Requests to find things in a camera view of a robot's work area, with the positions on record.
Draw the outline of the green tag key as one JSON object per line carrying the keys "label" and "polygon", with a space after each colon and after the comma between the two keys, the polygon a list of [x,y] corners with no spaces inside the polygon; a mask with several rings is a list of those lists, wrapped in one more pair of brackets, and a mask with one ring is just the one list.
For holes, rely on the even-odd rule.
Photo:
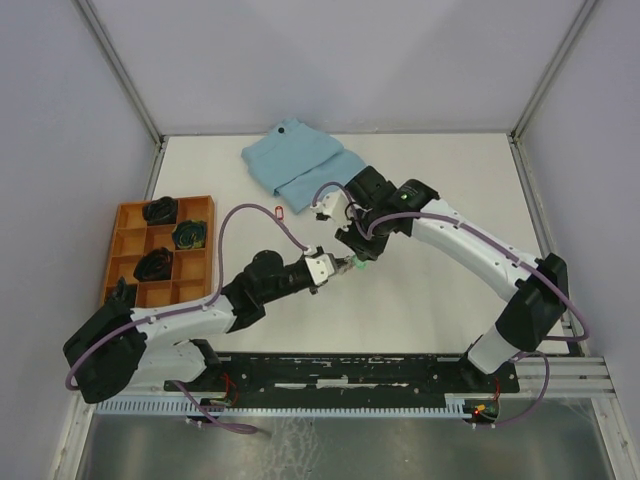
{"label": "green tag key", "polygon": [[364,269],[367,265],[366,261],[360,260],[357,256],[352,257],[352,263],[357,269]]}

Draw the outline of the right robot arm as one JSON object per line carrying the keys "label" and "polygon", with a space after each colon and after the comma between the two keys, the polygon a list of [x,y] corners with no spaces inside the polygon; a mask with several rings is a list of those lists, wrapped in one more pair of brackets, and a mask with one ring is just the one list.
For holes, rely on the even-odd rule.
{"label": "right robot arm", "polygon": [[400,233],[446,254],[505,301],[458,368],[469,390],[483,390],[505,362],[549,340],[569,306],[568,268],[561,257],[539,258],[499,240],[419,180],[395,186],[368,166],[345,186],[318,196],[313,207],[318,218],[335,222],[336,239],[362,262],[377,260],[389,237]]}

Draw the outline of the metal key organizer blue handle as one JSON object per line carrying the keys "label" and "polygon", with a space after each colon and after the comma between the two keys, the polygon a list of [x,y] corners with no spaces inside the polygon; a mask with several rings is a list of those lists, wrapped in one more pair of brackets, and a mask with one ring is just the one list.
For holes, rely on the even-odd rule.
{"label": "metal key organizer blue handle", "polygon": [[335,259],[335,272],[337,275],[343,275],[355,267],[355,258],[353,256],[340,257]]}

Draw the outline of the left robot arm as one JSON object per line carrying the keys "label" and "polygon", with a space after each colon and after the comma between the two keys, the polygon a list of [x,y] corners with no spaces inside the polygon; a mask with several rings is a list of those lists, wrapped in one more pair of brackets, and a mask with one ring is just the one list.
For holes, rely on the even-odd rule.
{"label": "left robot arm", "polygon": [[109,300],[64,344],[65,385],[88,404],[130,386],[173,380],[212,389],[221,366],[206,337],[246,329],[265,317],[267,304],[303,290],[316,293],[353,265],[352,258],[323,250],[286,264],[279,253],[263,250],[220,292],[197,300],[155,308]]}

